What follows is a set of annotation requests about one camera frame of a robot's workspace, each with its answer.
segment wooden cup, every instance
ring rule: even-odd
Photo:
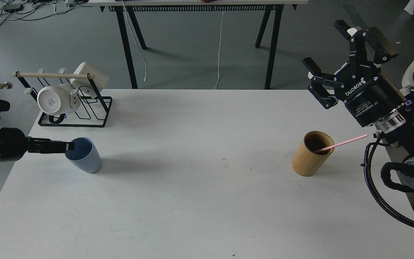
[[[327,158],[333,153],[334,149],[314,153],[314,151],[323,149],[334,144],[329,135],[320,131],[310,131],[306,133],[303,142],[298,147],[292,158],[293,170],[304,177],[313,176]]]

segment black table leg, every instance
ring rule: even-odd
[[[255,42],[255,48],[260,48],[261,40],[263,39],[263,35],[265,34],[266,25],[268,24],[269,15],[271,14],[271,10],[265,10],[263,15],[263,20],[261,21],[260,31],[258,31],[257,41]]]
[[[143,39],[142,31],[140,30],[140,26],[138,25],[137,17],[135,16],[134,11],[132,8],[127,8],[130,20],[132,21],[133,28],[135,28],[135,34],[137,35],[138,41],[140,42],[140,46],[142,49],[147,49],[145,40]]]
[[[129,38],[127,36],[127,29],[125,28],[123,11],[116,11],[116,17],[118,18],[119,31],[122,39],[122,46],[124,47],[125,61],[127,62],[130,83],[132,85],[132,89],[138,89],[135,69],[133,68],[132,53],[130,52]]]
[[[279,29],[281,27],[282,6],[276,9],[274,16],[274,26],[272,28],[271,47],[269,50],[268,70],[266,72],[265,89],[271,89],[272,71],[274,69],[274,58],[276,57],[277,38],[279,37]]]

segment concrete floor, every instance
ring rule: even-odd
[[[391,82],[401,78],[414,60],[414,17],[403,9],[407,0],[309,0],[283,10],[271,88],[306,89],[309,80],[301,60],[311,56],[323,71],[333,73],[348,59],[348,42],[332,26],[344,19],[351,26],[378,27],[396,46],[399,56],[382,66]],[[64,2],[57,4],[58,12]],[[30,18],[53,12],[47,5]],[[143,61],[131,41],[139,88],[212,89],[217,82],[221,12],[136,13],[146,44],[148,81]],[[263,12],[225,12],[222,29],[219,89],[262,89],[271,40],[271,21],[262,47],[254,42]],[[110,76],[109,88],[131,88],[115,13],[98,7],[77,9],[39,21],[7,21],[0,27],[0,99],[11,109],[2,125],[29,133],[39,108],[11,74],[15,71],[71,73],[87,61]],[[0,163],[0,190],[13,163]]]

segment pink straw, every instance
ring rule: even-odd
[[[330,150],[330,149],[334,149],[337,146],[342,146],[342,145],[347,144],[347,143],[350,143],[352,141],[356,141],[356,140],[359,140],[359,139],[363,139],[363,138],[365,138],[367,136],[368,136],[368,134],[365,134],[365,135],[359,136],[357,138],[353,138],[353,139],[350,139],[350,140],[347,140],[347,141],[344,141],[344,142],[341,142],[341,143],[338,143],[338,144],[334,144],[333,146],[327,146],[327,147],[324,147],[323,149],[319,149],[317,151],[314,151],[314,153],[319,153],[319,152],[322,152],[322,151],[327,151],[327,150]]]

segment white table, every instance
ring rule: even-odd
[[[129,39],[127,35],[126,23],[123,15],[124,8],[122,1],[115,0],[89,0],[89,5],[100,6],[102,12],[105,6],[109,10],[116,12],[119,31],[121,34],[122,46],[124,48],[125,60],[127,62],[128,72],[132,88],[137,89],[137,79],[135,77],[135,69],[133,67],[132,53],[130,50]],[[146,43],[138,25],[135,12],[186,12],[186,11],[232,11],[232,10],[264,10],[263,20],[258,31],[258,37],[255,41],[255,47],[259,48],[269,16],[272,10],[276,10],[274,15],[274,24],[271,36],[271,46],[268,58],[268,67],[266,70],[265,89],[271,89],[271,78],[274,69],[274,59],[276,57],[277,38],[281,26],[282,10],[284,5],[291,4],[294,9],[298,4],[307,4],[308,0],[218,0],[215,2],[204,3],[201,0],[129,0],[124,4],[132,21],[138,41],[142,49],[146,50]]]
[[[102,169],[25,154],[0,194],[0,258],[414,258],[414,228],[375,203],[363,180],[369,137],[337,148],[313,177],[290,160],[319,130],[360,128],[343,105],[304,90],[104,90],[105,128],[35,124],[30,136],[90,137]],[[373,177],[389,161],[383,147]],[[406,196],[381,195],[414,219]]]

